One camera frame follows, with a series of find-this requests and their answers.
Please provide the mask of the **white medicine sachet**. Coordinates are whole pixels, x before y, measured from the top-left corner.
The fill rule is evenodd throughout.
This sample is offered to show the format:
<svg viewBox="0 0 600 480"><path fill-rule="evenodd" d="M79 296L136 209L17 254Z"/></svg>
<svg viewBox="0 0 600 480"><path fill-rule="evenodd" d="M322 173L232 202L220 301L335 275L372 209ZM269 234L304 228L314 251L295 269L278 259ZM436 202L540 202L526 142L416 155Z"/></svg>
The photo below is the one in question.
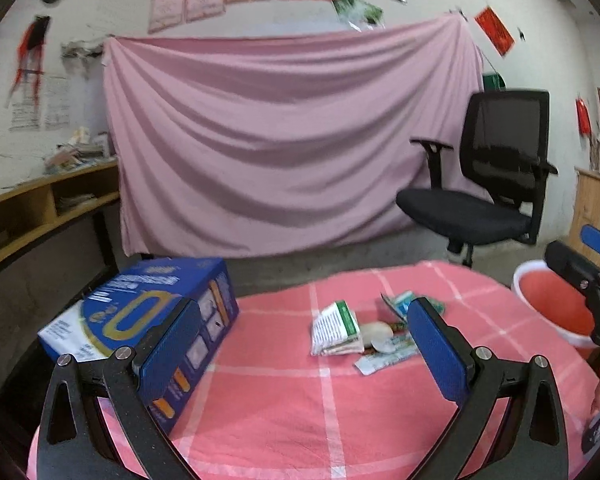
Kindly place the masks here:
<svg viewBox="0 0 600 480"><path fill-rule="evenodd" d="M373 375L380 370L395 366L411 359L412 356L418 356L419 351L413 341L389 342L380 346L381 351L377 350L368 356L362 356L354 363L354 367L363 376Z"/></svg>

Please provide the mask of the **white soap bar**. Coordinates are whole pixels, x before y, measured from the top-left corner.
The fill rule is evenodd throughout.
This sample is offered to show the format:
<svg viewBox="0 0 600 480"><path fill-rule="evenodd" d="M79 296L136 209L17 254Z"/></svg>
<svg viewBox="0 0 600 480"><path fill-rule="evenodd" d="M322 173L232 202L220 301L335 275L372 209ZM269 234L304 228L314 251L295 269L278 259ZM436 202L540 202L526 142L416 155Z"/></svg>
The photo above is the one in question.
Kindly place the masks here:
<svg viewBox="0 0 600 480"><path fill-rule="evenodd" d="M393 337L391 326L385 322L375 321L360 326L360 334L365 349L373 348L374 342L384 342Z"/></svg>

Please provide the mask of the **red and white basin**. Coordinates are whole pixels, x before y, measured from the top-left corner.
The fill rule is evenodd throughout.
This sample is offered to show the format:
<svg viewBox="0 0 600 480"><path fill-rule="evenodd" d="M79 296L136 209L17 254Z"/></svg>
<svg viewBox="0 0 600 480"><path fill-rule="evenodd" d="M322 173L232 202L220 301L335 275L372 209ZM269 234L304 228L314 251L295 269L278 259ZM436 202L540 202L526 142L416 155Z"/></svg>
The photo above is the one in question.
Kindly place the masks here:
<svg viewBox="0 0 600 480"><path fill-rule="evenodd" d="M592 313L584 297L543 260L521 263L513 275L512 291L531 309L545 318L562 339L588 360L597 349L591 339Z"/></svg>

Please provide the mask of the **wooden cabinet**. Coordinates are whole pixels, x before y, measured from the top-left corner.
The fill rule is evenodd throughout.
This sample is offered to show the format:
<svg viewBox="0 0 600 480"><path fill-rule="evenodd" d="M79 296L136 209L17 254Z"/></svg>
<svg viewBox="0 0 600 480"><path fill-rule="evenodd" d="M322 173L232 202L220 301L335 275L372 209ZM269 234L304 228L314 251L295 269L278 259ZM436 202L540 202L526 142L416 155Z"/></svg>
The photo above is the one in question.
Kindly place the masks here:
<svg viewBox="0 0 600 480"><path fill-rule="evenodd" d="M600 254L585 246L580 239L584 226L590 224L600 230L600 174L577 168L577 194L573 218L568 235L568 245L600 267Z"/></svg>

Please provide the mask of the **blue carton box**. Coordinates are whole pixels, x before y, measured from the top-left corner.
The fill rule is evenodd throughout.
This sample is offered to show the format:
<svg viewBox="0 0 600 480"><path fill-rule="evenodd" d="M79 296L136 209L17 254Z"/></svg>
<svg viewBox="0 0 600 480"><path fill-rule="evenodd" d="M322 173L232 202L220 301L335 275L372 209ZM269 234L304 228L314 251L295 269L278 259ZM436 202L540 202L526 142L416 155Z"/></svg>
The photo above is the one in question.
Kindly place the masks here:
<svg viewBox="0 0 600 480"><path fill-rule="evenodd" d="M238 317L223 259L143 260L58 315L38 339L52 359L70 353L79 362L103 360L126 344L136 346L184 298L193 301L197 315L193 341L160 396L148 403L160 427L170 432Z"/></svg>

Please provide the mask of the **red hanging ornament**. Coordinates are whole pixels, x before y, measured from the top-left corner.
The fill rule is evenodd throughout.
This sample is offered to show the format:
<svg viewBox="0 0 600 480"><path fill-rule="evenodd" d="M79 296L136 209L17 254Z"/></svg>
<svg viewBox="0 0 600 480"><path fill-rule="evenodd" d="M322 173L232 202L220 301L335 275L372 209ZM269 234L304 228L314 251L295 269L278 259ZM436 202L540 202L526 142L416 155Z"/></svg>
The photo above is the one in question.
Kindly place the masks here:
<svg viewBox="0 0 600 480"><path fill-rule="evenodd" d="M592 125L590 114L588 114L588 106L582 98L576 99L577 121L580 136L589 138L592 136Z"/></svg>

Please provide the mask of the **black office chair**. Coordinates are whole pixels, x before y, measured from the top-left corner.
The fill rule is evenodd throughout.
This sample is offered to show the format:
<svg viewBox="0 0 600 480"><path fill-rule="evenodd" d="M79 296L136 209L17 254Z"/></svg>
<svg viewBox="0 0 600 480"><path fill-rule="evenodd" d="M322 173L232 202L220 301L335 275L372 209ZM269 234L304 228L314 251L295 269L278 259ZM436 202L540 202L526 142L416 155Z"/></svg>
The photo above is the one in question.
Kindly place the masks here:
<svg viewBox="0 0 600 480"><path fill-rule="evenodd" d="M472 266L476 247L538 240L547 180L558 169L548 160L550 92L492 90L467 105L458 162L460 172L489 197L452 191L442 183L442 153L452 146L413 138L426 153L429 188L402 188L396 206L415 223L448 240L448 253Z"/></svg>

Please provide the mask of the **green blue torn packet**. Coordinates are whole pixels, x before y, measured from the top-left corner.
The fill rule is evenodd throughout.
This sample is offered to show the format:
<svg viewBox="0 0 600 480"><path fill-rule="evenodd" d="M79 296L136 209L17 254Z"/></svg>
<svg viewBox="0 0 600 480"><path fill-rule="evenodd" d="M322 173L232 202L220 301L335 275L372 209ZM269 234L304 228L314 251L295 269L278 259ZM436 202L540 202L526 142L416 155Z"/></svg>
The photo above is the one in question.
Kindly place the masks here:
<svg viewBox="0 0 600 480"><path fill-rule="evenodd" d="M410 308L410 305L416 299L420 299L420 296L417 296L414 294L414 292L408 290L407 292L402 292L401 295L393 297L386 294L381 294L380 298L401 322L406 323L407 311ZM434 310L436 310L440 315L444 315L445 305L442 304L442 302L430 297L425 297L425 299L431 304L431 307L433 307Z"/></svg>

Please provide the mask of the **pink checkered tablecloth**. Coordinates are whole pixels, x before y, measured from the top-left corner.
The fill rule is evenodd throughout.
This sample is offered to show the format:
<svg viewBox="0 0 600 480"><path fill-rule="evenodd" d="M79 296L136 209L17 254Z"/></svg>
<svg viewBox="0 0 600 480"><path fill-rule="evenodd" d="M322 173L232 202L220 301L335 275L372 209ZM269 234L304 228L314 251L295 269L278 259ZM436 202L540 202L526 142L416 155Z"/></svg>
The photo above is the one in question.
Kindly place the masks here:
<svg viewBox="0 0 600 480"><path fill-rule="evenodd" d="M367 323L388 320L382 294L410 290L444 304L445 321L501 359L550 361L562 399L569 469L598 380L582 356L507 287L464 266L341 273L245 297L236 323L172 430L204 479L404 479L434 445L455 406L420 356L363 376L353 356L316 358L310 325L343 300Z"/></svg>

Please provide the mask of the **wooden shelf desk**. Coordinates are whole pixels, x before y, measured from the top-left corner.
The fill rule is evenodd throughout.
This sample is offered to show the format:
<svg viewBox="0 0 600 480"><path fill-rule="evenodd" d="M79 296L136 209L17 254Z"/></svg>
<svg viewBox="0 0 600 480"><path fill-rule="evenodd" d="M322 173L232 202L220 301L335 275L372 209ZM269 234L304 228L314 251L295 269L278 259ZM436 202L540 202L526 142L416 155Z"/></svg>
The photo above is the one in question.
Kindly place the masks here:
<svg viewBox="0 0 600 480"><path fill-rule="evenodd" d="M50 237L120 200L115 160L18 185L0 195L0 272Z"/></svg>

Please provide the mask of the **green white paper packet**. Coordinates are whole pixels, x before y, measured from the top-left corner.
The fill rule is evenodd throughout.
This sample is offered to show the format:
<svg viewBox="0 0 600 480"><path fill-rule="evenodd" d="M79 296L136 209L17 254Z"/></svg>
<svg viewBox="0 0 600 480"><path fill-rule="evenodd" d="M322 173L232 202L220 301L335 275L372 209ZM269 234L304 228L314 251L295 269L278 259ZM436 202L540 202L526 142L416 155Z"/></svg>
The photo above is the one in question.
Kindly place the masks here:
<svg viewBox="0 0 600 480"><path fill-rule="evenodd" d="M311 326L312 356L343 356L363 352L358 319L345 301L333 302L314 318Z"/></svg>

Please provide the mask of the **stack of books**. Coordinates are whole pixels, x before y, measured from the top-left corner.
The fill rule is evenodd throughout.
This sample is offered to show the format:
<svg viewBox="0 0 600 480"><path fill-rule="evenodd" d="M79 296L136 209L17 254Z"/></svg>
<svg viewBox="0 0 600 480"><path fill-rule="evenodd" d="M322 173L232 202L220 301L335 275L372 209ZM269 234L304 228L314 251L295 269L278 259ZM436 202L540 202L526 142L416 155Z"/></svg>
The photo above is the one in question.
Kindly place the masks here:
<svg viewBox="0 0 600 480"><path fill-rule="evenodd" d="M44 172L62 174L110 162L113 157L114 149L107 131L91 133L86 127L80 127L73 131L68 142L58 144L56 151L44 159Z"/></svg>

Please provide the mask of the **pink hanging sheet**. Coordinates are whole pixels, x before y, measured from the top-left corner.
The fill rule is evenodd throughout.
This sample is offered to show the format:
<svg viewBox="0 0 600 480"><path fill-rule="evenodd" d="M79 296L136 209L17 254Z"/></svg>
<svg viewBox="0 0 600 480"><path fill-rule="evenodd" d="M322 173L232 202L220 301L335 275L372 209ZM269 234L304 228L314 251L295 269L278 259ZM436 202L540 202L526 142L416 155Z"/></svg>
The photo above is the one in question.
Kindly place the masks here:
<svg viewBox="0 0 600 480"><path fill-rule="evenodd" d="M457 145L482 57L455 13L366 32L106 42L128 255L251 258L405 229L415 136Z"/></svg>

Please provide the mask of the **red black tassel ornament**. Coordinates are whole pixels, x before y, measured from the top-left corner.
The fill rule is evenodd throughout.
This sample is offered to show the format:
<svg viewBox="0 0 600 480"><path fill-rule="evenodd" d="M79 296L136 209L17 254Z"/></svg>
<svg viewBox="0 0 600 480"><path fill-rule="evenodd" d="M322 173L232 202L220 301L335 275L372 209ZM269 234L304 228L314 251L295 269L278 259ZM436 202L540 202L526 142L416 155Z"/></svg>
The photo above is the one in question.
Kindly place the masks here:
<svg viewBox="0 0 600 480"><path fill-rule="evenodd" d="M48 15L35 15L31 24L24 31L16 51L17 69L7 101L10 101L20 84L24 84L29 77L32 77L33 105L36 110L40 106L46 34L51 21L52 19Z"/></svg>

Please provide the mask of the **red paper wall decoration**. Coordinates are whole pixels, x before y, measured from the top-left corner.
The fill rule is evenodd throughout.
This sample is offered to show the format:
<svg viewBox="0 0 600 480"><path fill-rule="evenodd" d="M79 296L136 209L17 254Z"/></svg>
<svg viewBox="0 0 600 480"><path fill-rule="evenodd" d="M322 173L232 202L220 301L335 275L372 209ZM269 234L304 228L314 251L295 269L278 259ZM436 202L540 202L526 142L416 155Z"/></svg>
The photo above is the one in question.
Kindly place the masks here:
<svg viewBox="0 0 600 480"><path fill-rule="evenodd" d="M515 44L514 37L490 6L478 13L475 21L499 55L505 56Z"/></svg>

